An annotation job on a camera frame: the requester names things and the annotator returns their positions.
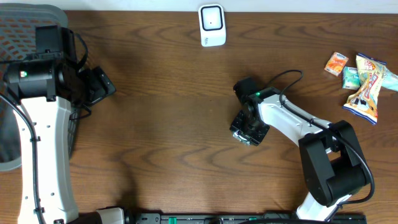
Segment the green Zam-Buk ointment box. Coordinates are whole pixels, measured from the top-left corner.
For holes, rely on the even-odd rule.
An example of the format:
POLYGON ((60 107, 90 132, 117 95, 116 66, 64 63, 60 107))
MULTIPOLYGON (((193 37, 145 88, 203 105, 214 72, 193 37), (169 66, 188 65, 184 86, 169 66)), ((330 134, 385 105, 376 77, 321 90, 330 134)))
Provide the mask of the green Zam-Buk ointment box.
POLYGON ((244 136, 242 136, 239 131, 235 131, 233 133, 233 137, 235 139, 237 139, 239 142, 241 142, 241 143, 243 143, 243 144, 245 144, 247 146, 251 145, 251 142, 249 140, 247 140, 244 136))

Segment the orange Kleenex tissue pack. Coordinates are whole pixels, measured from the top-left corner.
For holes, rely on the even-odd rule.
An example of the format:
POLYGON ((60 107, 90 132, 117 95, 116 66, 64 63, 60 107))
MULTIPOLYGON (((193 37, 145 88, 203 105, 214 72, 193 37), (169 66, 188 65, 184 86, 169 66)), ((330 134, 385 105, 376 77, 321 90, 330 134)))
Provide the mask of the orange Kleenex tissue pack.
POLYGON ((343 71, 348 60, 349 58, 343 54, 334 52, 327 61, 324 70, 337 77, 343 71))

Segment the green Kleenex tissue pack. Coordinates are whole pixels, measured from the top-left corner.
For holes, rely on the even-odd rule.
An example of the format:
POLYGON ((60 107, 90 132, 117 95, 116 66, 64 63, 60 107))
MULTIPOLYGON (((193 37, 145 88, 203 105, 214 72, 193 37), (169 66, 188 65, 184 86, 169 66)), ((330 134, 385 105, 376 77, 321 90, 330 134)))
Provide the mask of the green Kleenex tissue pack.
POLYGON ((358 70, 354 67, 343 69, 342 88, 348 90, 358 90, 361 87, 358 70))

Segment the yellow snack chip bag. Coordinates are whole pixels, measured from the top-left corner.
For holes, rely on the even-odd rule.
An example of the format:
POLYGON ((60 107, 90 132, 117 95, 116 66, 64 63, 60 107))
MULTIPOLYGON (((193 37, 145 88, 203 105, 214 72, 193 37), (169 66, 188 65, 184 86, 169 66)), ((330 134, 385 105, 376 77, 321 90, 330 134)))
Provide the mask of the yellow snack chip bag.
POLYGON ((357 54, 356 65, 359 77, 364 77, 364 80, 358 91, 348 97, 343 109, 375 125, 378 119, 378 96, 385 78, 386 64, 364 54, 357 54))

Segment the large wet wipes pack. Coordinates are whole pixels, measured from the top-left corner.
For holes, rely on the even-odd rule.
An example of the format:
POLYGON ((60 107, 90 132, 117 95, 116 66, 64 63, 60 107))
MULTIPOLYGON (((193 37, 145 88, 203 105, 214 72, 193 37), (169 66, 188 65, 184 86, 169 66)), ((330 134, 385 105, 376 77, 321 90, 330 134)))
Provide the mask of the large wet wipes pack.
POLYGON ((398 91, 398 77, 392 73, 385 65, 381 66, 382 70, 382 87, 388 90, 398 91))

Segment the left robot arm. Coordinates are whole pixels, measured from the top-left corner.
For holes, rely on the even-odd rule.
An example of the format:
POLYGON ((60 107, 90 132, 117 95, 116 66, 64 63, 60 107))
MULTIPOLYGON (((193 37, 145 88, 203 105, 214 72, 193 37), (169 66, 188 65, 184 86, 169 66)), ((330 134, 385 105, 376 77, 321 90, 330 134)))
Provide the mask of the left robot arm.
POLYGON ((122 207, 80 215, 70 180, 69 124, 79 111, 115 93, 99 68, 77 59, 80 36, 60 26, 35 30, 35 52, 11 61, 3 100, 13 109, 21 145, 22 202, 19 223, 129 223, 122 207))

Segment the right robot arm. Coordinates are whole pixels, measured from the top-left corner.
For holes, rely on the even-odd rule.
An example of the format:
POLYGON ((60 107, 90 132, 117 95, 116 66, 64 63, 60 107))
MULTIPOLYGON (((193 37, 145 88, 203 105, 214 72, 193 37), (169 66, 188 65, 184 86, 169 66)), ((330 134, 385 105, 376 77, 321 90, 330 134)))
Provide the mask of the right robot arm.
POLYGON ((242 108, 231 123, 233 136, 258 146, 276 128, 299 148, 308 195, 295 216, 300 220, 330 222, 350 197, 374 178, 356 133, 348 122, 318 119, 291 103, 274 87, 259 89, 252 78, 233 87, 242 108))

